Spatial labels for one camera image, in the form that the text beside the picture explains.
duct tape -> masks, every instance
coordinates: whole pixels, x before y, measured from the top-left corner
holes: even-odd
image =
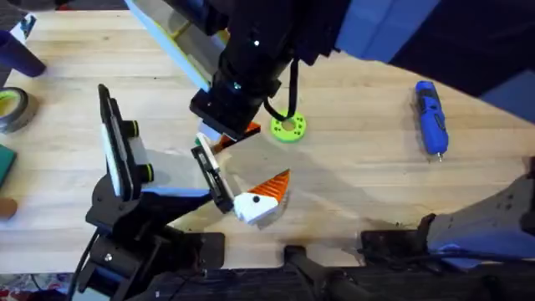
[[[38,102],[19,88],[0,89],[0,132],[23,128],[37,113]]]

